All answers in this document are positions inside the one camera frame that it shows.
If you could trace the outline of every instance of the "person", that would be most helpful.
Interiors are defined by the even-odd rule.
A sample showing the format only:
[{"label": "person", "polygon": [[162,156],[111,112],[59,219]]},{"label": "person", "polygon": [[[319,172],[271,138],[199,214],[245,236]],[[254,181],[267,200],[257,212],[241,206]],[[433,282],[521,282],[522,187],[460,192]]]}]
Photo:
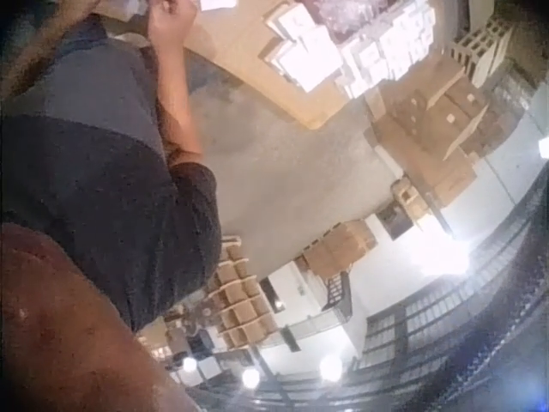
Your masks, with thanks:
[{"label": "person", "polygon": [[60,0],[3,76],[3,377],[41,410],[193,410],[133,336],[220,256],[184,68],[196,7],[150,0],[154,84],[97,3]]}]

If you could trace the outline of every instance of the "concrete floor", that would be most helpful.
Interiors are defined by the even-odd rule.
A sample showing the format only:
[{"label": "concrete floor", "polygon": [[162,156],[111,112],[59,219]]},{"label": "concrete floor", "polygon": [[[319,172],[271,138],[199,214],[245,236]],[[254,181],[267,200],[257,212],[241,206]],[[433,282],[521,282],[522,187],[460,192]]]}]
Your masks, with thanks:
[{"label": "concrete floor", "polygon": [[260,277],[339,221],[390,199],[390,170],[364,138],[361,101],[305,130],[245,85],[210,82],[191,97],[218,181],[224,234],[240,235]]}]

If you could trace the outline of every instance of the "stacked cardboard boxes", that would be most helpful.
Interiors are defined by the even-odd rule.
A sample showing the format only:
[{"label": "stacked cardboard boxes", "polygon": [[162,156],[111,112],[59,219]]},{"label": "stacked cardboard boxes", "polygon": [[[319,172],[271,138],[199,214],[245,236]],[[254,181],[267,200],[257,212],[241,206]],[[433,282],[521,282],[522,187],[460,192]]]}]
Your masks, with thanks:
[{"label": "stacked cardboard boxes", "polygon": [[511,135],[518,117],[497,104],[491,104],[478,129],[462,144],[462,150],[475,163],[488,156]]},{"label": "stacked cardboard boxes", "polygon": [[347,221],[338,223],[308,246],[303,252],[303,260],[315,275],[327,282],[360,260],[376,244],[376,238],[364,221]]},{"label": "stacked cardboard boxes", "polygon": [[432,156],[392,118],[384,116],[374,124],[377,140],[414,182],[421,183],[425,196],[444,208],[476,179],[468,157],[459,148],[448,158]]},{"label": "stacked cardboard boxes", "polygon": [[391,191],[395,200],[402,206],[412,221],[417,222],[431,212],[425,199],[419,194],[418,189],[412,185],[408,176],[396,181],[391,186]]},{"label": "stacked cardboard boxes", "polygon": [[432,76],[390,112],[427,152],[445,160],[473,134],[488,105],[451,58],[440,56],[425,69]]},{"label": "stacked cardboard boxes", "polygon": [[259,343],[278,330],[256,277],[247,271],[240,245],[223,249],[208,297],[220,308],[220,335],[229,350]]}]

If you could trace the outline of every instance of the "ceiling light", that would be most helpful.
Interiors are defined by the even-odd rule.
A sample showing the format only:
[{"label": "ceiling light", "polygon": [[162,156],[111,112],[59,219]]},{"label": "ceiling light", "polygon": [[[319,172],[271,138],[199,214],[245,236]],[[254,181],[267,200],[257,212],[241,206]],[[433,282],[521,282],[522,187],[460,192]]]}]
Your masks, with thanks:
[{"label": "ceiling light", "polygon": [[256,389],[260,379],[259,371],[254,367],[249,367],[242,373],[242,384],[246,389]]},{"label": "ceiling light", "polygon": [[540,145],[540,155],[542,159],[549,159],[549,136],[541,139],[539,142]]},{"label": "ceiling light", "polygon": [[187,373],[193,373],[198,368],[198,362],[195,358],[185,358],[183,359],[183,370]]},{"label": "ceiling light", "polygon": [[320,376],[324,380],[337,382],[343,374],[343,362],[337,356],[328,355],[320,362]]}]

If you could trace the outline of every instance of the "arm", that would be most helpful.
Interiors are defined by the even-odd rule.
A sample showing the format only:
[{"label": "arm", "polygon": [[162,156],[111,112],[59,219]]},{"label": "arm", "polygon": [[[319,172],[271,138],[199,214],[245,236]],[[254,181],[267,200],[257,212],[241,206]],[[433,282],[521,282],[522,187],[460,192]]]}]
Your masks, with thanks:
[{"label": "arm", "polygon": [[53,240],[2,240],[3,376],[28,410],[197,410]]},{"label": "arm", "polygon": [[2,101],[23,93],[51,58],[63,36],[84,20],[99,0],[63,0],[51,17],[10,65],[2,80]]},{"label": "arm", "polygon": [[202,146],[189,107],[184,65],[184,41],[196,17],[191,0],[151,0],[148,35],[158,63],[160,132],[173,168],[181,163],[202,161]]}]

